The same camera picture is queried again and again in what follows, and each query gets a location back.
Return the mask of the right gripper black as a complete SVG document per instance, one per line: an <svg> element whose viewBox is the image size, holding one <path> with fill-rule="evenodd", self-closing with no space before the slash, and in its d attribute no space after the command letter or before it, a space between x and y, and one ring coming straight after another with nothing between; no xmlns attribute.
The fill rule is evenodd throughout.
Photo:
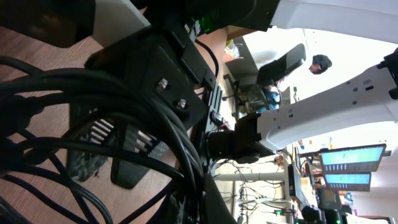
<svg viewBox="0 0 398 224"><path fill-rule="evenodd" d="M156 95L189 129L202 120L206 104L195 93L213 90L215 75L199 53L183 24L176 19L145 27L94 53L85 68L121 77L135 90ZM161 140L130 124L118 128L119 155L111 164L111 181L133 189L150 165L169 150Z"/></svg>

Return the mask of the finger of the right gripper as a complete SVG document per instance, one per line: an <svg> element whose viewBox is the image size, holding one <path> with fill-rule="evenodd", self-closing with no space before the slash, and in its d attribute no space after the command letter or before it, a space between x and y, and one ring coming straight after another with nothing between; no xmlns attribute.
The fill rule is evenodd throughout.
<svg viewBox="0 0 398 224"><path fill-rule="evenodd" d="M67 152L66 172L72 180L88 180L108 161L104 152L118 149L114 141L120 127L120 113L120 110L112 108L76 103L70 105L70 127L73 133L67 139L78 146Z"/></svg>

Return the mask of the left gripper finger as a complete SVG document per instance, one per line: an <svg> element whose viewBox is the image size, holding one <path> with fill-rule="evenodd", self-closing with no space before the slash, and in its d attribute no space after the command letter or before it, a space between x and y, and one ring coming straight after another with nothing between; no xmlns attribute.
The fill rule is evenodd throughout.
<svg viewBox="0 0 398 224"><path fill-rule="evenodd" d="M210 174L204 175L203 185L198 189L198 202L195 203L188 199L184 188L173 187L155 213L155 222L158 224L236 223Z"/></svg>

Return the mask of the black usb cable long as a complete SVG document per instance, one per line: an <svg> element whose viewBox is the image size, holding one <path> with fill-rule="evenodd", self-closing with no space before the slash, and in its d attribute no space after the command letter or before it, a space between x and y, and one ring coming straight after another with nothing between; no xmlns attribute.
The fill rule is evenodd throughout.
<svg viewBox="0 0 398 224"><path fill-rule="evenodd" d="M157 195L124 219L135 220L153 205L160 206L173 187L186 190L192 202L198 202L199 186L204 172L199 166L198 153L187 137L181 121L158 102L132 91L120 79L104 72L82 68L62 68L43 71L21 60L2 57L1 63L20 70L23 77L1 83L1 178L12 182L41 200L53 210L75 223L96 223L91 208L95 207L106 223L113 219L105 204L92 192L72 180L56 153L59 149L77 149L67 139L70 128L63 136L37 137L27 130L30 119L53 105L74 103L96 108L120 110L120 127L130 124L138 130L166 143L177 156L179 168L159 160L149 167L171 181ZM83 217L48 198L33 185L16 177L17 173L35 175L68 188L80 206Z"/></svg>

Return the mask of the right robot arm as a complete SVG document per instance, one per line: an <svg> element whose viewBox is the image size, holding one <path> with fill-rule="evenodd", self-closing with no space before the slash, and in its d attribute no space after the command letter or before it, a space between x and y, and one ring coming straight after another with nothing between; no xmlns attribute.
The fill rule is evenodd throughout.
<svg viewBox="0 0 398 224"><path fill-rule="evenodd" d="M149 22L127 1L98 1L92 38L103 47L133 34ZM397 1L280 1L271 16L278 28L311 28L386 42L397 42ZM303 137L352 126L397 120L394 92L397 54L345 84L325 90L287 109L263 112L257 120L261 144L272 150Z"/></svg>

